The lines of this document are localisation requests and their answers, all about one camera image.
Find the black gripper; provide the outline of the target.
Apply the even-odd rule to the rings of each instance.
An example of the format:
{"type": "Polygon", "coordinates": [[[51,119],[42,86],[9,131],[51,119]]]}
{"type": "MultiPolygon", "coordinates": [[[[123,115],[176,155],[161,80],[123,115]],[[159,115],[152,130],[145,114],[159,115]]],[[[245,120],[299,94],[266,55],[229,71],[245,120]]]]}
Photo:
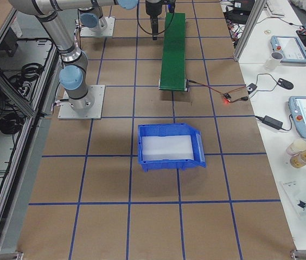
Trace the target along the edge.
{"type": "Polygon", "coordinates": [[[147,0],[145,1],[145,11],[150,16],[152,39],[157,40],[158,36],[158,16],[162,13],[162,7],[166,4],[163,0],[147,0]]]}

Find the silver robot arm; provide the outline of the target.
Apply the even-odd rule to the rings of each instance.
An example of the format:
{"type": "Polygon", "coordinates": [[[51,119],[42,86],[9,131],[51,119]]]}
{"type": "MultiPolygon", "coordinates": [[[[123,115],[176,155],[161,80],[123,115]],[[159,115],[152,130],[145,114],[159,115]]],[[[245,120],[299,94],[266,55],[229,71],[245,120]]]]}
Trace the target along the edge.
{"type": "Polygon", "coordinates": [[[59,118],[100,119],[105,87],[86,83],[88,58],[78,46],[76,36],[68,34],[58,13],[78,9],[84,26],[102,31],[107,27],[104,6],[119,5],[131,10],[138,7],[138,1],[10,1],[10,4],[24,14],[35,16],[61,55],[64,68],[59,73],[59,81],[68,101],[60,107],[59,118]]]}
{"type": "Polygon", "coordinates": [[[102,7],[78,9],[80,22],[84,27],[94,32],[100,32],[107,28],[102,7]]]}

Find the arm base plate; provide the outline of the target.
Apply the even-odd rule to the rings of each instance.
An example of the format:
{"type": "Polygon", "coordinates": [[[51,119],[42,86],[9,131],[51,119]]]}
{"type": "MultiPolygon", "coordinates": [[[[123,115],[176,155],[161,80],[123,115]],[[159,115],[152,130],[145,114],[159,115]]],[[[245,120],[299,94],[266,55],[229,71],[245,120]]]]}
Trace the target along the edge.
{"type": "Polygon", "coordinates": [[[79,100],[70,99],[64,91],[58,114],[60,120],[100,120],[105,96],[105,85],[89,85],[87,95],[79,100]]]}
{"type": "Polygon", "coordinates": [[[114,32],[115,17],[86,17],[81,16],[80,22],[82,25],[81,38],[103,38],[112,37],[114,32]]]}

